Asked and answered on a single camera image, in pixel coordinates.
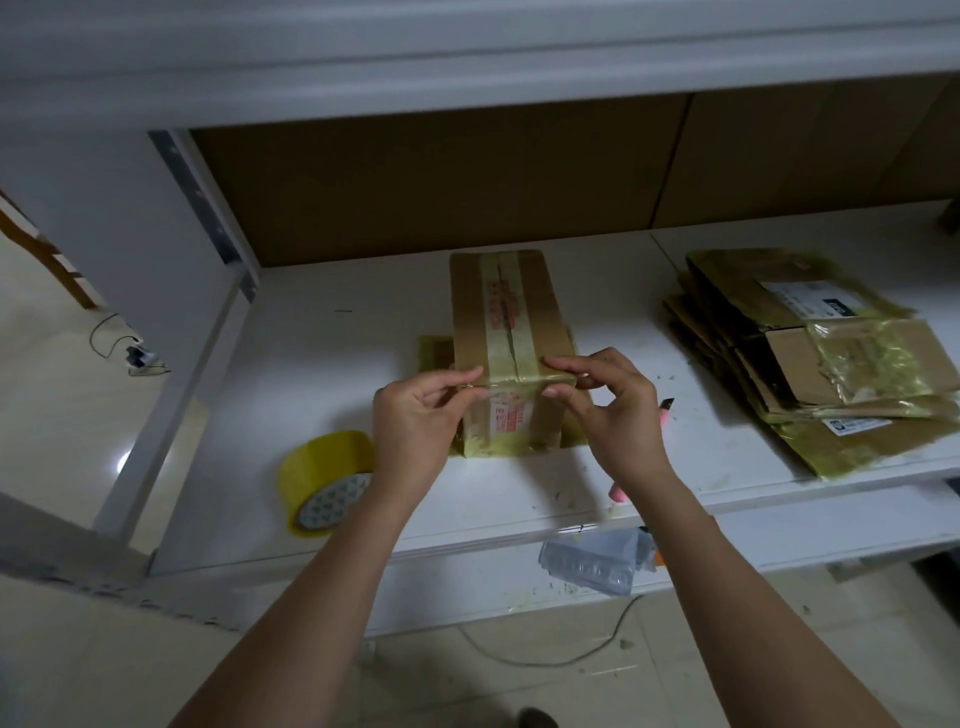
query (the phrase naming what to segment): hand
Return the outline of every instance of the hand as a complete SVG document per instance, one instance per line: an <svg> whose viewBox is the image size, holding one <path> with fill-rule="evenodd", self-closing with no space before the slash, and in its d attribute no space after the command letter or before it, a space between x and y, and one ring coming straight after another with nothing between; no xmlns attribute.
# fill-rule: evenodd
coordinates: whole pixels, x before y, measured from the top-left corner
<svg viewBox="0 0 960 728"><path fill-rule="evenodd" d="M457 424L487 390L469 387L483 367L469 372L440 370L395 381L373 396L374 481L399 489L413 507L444 469Z"/></svg>
<svg viewBox="0 0 960 728"><path fill-rule="evenodd" d="M545 397L562 401L580 422L590 450L613 482L629 494L673 475L660 433L657 388L626 356L604 349L590 356L545 356L544 363L579 376L577 389L607 386L616 399L593 404L569 384L551 384Z"/></svg>

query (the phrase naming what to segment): stack of packages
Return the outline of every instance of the stack of packages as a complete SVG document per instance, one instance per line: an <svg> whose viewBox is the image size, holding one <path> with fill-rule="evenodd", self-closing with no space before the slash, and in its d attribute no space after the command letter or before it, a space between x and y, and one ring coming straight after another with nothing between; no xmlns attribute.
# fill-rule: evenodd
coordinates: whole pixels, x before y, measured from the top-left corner
<svg viewBox="0 0 960 728"><path fill-rule="evenodd" d="M821 477L960 430L960 376L936 335L821 255L690 253L671 327Z"/></svg>

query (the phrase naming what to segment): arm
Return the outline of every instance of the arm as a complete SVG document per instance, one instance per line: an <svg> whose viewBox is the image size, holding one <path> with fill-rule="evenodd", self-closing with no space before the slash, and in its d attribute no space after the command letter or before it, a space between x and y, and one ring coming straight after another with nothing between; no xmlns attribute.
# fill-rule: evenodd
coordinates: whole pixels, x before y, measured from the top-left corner
<svg viewBox="0 0 960 728"><path fill-rule="evenodd" d="M446 463L473 372L431 372L373 399L376 468L367 493L197 693L171 728L315 726L333 714L396 540Z"/></svg>
<svg viewBox="0 0 960 728"><path fill-rule="evenodd" d="M654 385L616 350L546 363L580 375L579 388L606 385L615 395L598 407L567 385L544 392L580 420L597 461L653 533L731 726L897 726L673 472Z"/></svg>

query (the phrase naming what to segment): finger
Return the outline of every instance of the finger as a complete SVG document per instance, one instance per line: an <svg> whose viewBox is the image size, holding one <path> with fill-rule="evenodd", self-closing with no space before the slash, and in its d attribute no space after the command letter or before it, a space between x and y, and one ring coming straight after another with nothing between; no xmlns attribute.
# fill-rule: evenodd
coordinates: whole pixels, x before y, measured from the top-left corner
<svg viewBox="0 0 960 728"><path fill-rule="evenodd" d="M423 399L427 395L442 392L447 387L456 387L461 384L470 384L483 374L483 367L474 367L468 372L457 372L453 369L438 369L435 372L424 372L398 384L406 392L411 392Z"/></svg>
<svg viewBox="0 0 960 728"><path fill-rule="evenodd" d="M456 418L456 422L460 422L464 419L464 415L467 414L467 410L478 401L485 400L487 394L486 387L468 387L467 389L462 389L444 405L444 412L449 412L452 417Z"/></svg>
<svg viewBox="0 0 960 728"><path fill-rule="evenodd" d="M597 389L604 384L597 381L590 375L581 375L577 377L577 389Z"/></svg>
<svg viewBox="0 0 960 728"><path fill-rule="evenodd" d="M611 361L589 356L545 356L543 362L554 369L589 375L593 382L606 385L617 397L624 393L634 372L628 372Z"/></svg>
<svg viewBox="0 0 960 728"><path fill-rule="evenodd" d="M593 409L593 402L569 384L551 384L543 390L543 396L562 402L581 423Z"/></svg>
<svg viewBox="0 0 960 728"><path fill-rule="evenodd" d="M420 402L427 409L435 409L436 407L444 406L456 393L457 390L454 387L447 387L439 392L434 392L433 394L420 398Z"/></svg>
<svg viewBox="0 0 960 728"><path fill-rule="evenodd" d="M621 369L625 369L628 372L634 374L639 374L640 371L634 366L634 362L620 353L619 350L614 349L613 347L606 347L601 349L599 352L592 353L590 355L591 359L603 359L604 361L610 361L616 364Z"/></svg>

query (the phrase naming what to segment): tiled floor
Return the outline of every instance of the tiled floor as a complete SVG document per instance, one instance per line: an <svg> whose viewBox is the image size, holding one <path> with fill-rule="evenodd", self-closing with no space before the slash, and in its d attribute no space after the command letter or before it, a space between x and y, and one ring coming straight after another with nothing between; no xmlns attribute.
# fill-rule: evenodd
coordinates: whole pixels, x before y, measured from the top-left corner
<svg viewBox="0 0 960 728"><path fill-rule="evenodd" d="M81 311L0 240L0 482L89 523L162 383L87 347ZM109 343L122 327L104 333ZM193 408L135 545L154 547L204 425ZM960 724L960 632L908 567L837 585L823 569L771 581L904 726ZM467 625L491 653L562 661L606 639L625 602ZM0 726L164 726L235 643L213 628L0 577ZM559 669L507 667L456 629L378 640L353 669L338 720L369 726L510 725L525 705L570 726L726 725L672 594L640 600L618 639Z"/></svg>

